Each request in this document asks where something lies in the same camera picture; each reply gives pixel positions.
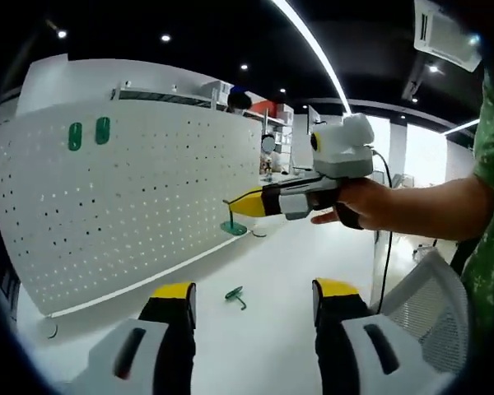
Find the red object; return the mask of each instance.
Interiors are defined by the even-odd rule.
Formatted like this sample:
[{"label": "red object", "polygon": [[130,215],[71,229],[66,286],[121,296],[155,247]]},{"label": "red object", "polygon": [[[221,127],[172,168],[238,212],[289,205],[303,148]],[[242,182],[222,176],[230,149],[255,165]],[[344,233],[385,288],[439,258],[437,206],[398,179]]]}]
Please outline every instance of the red object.
[{"label": "red object", "polygon": [[252,107],[249,109],[258,114],[265,114],[265,110],[269,110],[269,117],[276,118],[277,117],[277,104],[273,103],[270,100],[259,101],[258,103],[254,103]]}]

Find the black ceiling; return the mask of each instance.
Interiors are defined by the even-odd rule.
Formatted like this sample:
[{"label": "black ceiling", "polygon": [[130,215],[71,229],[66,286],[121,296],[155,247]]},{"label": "black ceiling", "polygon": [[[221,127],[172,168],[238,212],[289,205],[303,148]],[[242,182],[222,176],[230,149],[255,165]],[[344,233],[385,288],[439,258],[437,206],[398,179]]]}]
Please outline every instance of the black ceiling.
[{"label": "black ceiling", "polygon": [[[424,74],[417,104],[401,98],[417,56],[421,57],[413,48],[412,0],[290,3],[323,47],[348,98],[402,105],[452,123],[477,117],[482,66],[469,73],[440,63],[445,75]],[[37,15],[38,22],[30,24],[29,17]],[[68,37],[58,39],[44,20],[67,30]],[[170,64],[289,103],[338,97],[308,44],[270,0],[78,0],[26,8],[7,23],[20,31],[9,39],[12,48],[35,33],[24,53],[13,51],[24,56],[16,62],[7,89],[22,83],[34,60],[68,53],[70,60],[125,58]],[[172,37],[168,44],[160,40],[163,33]],[[422,56],[424,63],[438,60]],[[249,64],[247,72],[240,70],[241,63]],[[285,95],[279,93],[281,87],[286,88]],[[333,105],[333,111],[340,111],[340,106]]]}]

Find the cable cord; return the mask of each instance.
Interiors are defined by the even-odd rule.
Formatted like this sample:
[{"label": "cable cord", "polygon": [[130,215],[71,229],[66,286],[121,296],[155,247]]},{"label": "cable cord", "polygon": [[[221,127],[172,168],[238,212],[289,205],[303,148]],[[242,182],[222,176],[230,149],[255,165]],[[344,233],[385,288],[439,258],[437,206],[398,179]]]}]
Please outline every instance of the cable cord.
[{"label": "cable cord", "polygon": [[[389,187],[392,188],[392,177],[389,173],[388,163],[386,163],[386,160],[384,159],[384,157],[379,152],[377,152],[375,150],[372,150],[372,152],[373,152],[373,155],[377,155],[382,160],[382,162],[384,163],[384,167],[386,168],[386,175],[388,176]],[[394,232],[389,232],[388,251],[386,252],[386,264],[384,265],[384,274],[382,276],[382,287],[380,288],[379,306],[377,307],[376,314],[380,314],[380,310],[382,309],[382,301],[384,299],[384,290],[386,289],[386,275],[388,274],[389,255],[392,252],[393,235],[394,235]]]}]

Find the white pegboard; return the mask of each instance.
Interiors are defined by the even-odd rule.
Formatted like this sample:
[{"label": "white pegboard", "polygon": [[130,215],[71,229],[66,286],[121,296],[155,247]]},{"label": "white pegboard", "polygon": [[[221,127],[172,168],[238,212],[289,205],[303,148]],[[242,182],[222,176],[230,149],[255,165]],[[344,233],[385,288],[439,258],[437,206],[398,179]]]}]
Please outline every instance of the white pegboard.
[{"label": "white pegboard", "polygon": [[[110,140],[95,142],[99,117]],[[68,129],[82,123],[82,147]],[[42,314],[96,300],[230,236],[222,199],[258,184],[261,123],[147,101],[58,105],[0,127],[0,228]]]}]

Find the green object on floor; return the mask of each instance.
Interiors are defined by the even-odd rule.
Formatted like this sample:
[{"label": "green object on floor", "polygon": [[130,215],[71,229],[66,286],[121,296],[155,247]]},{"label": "green object on floor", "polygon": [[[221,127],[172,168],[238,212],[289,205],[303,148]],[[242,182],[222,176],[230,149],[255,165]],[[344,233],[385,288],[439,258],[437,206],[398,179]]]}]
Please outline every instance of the green object on floor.
[{"label": "green object on floor", "polygon": [[82,123],[72,123],[68,129],[68,150],[78,151],[82,145]]},{"label": "green object on floor", "polygon": [[232,220],[232,211],[229,211],[230,220],[220,224],[221,230],[233,236],[242,236],[247,233],[247,227]]},{"label": "green object on floor", "polygon": [[245,304],[245,302],[240,298],[241,291],[243,289],[244,289],[243,286],[239,286],[238,288],[235,288],[231,292],[227,293],[227,295],[225,295],[225,300],[230,302],[231,300],[237,299],[242,304],[241,309],[242,310],[247,309],[247,304]]},{"label": "green object on floor", "polygon": [[110,118],[101,117],[96,122],[96,143],[102,146],[110,139]]}]

